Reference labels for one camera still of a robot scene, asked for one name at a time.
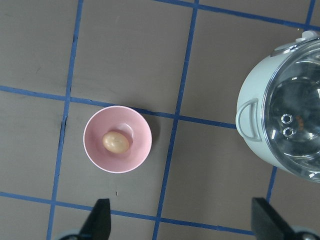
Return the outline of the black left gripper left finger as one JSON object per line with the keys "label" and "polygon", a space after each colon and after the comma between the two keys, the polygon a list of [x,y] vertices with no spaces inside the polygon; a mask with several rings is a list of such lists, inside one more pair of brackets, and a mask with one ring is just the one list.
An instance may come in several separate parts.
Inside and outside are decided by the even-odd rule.
{"label": "black left gripper left finger", "polygon": [[98,199],[78,235],[80,240],[108,240],[111,234],[111,208],[108,198]]}

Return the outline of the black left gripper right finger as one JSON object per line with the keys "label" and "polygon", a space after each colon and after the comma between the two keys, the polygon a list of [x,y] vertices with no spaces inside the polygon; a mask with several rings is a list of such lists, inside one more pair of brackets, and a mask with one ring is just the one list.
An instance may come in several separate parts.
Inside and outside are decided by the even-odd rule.
{"label": "black left gripper right finger", "polygon": [[300,235],[262,197],[251,200],[251,230],[257,240],[300,239]]}

